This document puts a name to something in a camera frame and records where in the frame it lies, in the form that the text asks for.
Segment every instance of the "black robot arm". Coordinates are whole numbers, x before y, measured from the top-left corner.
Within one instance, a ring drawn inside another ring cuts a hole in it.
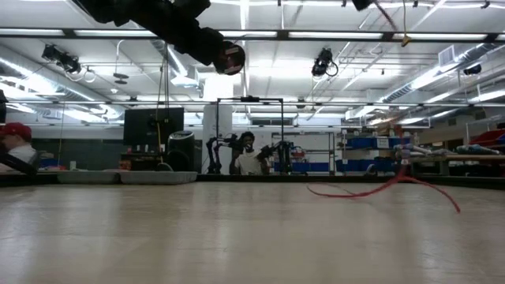
[[[36,175],[38,171],[32,165],[9,154],[0,155],[0,163],[29,176]]]
[[[214,64],[218,73],[234,75],[242,69],[245,52],[212,28],[200,28],[195,19],[210,6],[209,0],[72,0],[99,23],[117,26],[134,21],[175,50],[197,61]]]
[[[280,141],[274,146],[265,146],[261,148],[261,153],[258,154],[256,158],[262,161],[274,155],[274,152],[277,151],[277,154],[279,155],[279,171],[281,173],[289,174],[293,171],[290,152],[292,147],[293,142]]]

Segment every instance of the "red cable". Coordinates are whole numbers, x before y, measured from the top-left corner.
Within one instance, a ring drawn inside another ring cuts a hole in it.
[[[401,132],[400,132],[400,140],[403,142],[403,138],[402,138],[402,133]],[[381,192],[381,191],[387,189],[388,187],[390,187],[390,186],[392,186],[394,184],[399,183],[400,181],[410,181],[410,182],[413,182],[413,183],[417,183],[419,185],[428,186],[428,187],[430,187],[432,189],[435,189],[436,191],[440,192],[442,195],[444,195],[446,198],[449,199],[449,201],[454,206],[454,209],[456,210],[456,212],[461,213],[461,208],[459,207],[458,203],[456,203],[456,201],[452,198],[452,196],[450,196],[447,192],[445,192],[442,189],[437,188],[434,185],[429,184],[428,182],[419,181],[419,180],[417,180],[416,178],[413,178],[413,177],[407,177],[405,175],[405,172],[406,172],[406,167],[405,167],[405,165],[402,165],[402,167],[400,168],[400,171],[399,171],[399,173],[398,173],[398,175],[396,177],[393,177],[392,179],[390,179],[389,181],[387,181],[385,184],[383,184],[380,187],[378,187],[376,189],[373,189],[373,190],[371,190],[369,192],[350,193],[350,194],[321,193],[321,192],[317,192],[317,191],[311,189],[308,185],[307,185],[307,189],[310,192],[312,192],[313,194],[317,195],[317,196],[325,196],[325,197],[330,197],[330,198],[361,198],[361,197],[367,197],[367,196],[371,196],[372,194],[376,194],[378,192]]]

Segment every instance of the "black monitor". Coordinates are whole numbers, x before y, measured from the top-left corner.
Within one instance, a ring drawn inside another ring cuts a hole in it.
[[[125,112],[124,145],[158,145],[158,126],[161,144],[166,144],[168,136],[184,129],[184,108],[164,108],[148,110],[127,110]]]

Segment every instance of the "person in white shirt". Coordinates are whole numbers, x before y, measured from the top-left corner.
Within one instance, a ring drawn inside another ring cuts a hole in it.
[[[244,145],[244,151],[235,159],[235,173],[241,175],[261,175],[268,174],[270,167],[266,159],[259,160],[259,150],[254,150],[254,134],[251,132],[242,133],[240,141]]]
[[[6,147],[7,154],[14,156],[25,163],[30,163],[36,155],[36,150],[30,144],[32,142],[32,129],[19,122],[7,123],[0,130],[2,142]],[[0,164],[0,172],[13,170]]]

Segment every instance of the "floor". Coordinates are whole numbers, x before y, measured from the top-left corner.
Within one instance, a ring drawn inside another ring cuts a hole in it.
[[[505,283],[505,191],[445,189],[460,215],[418,185],[0,189],[0,283]]]

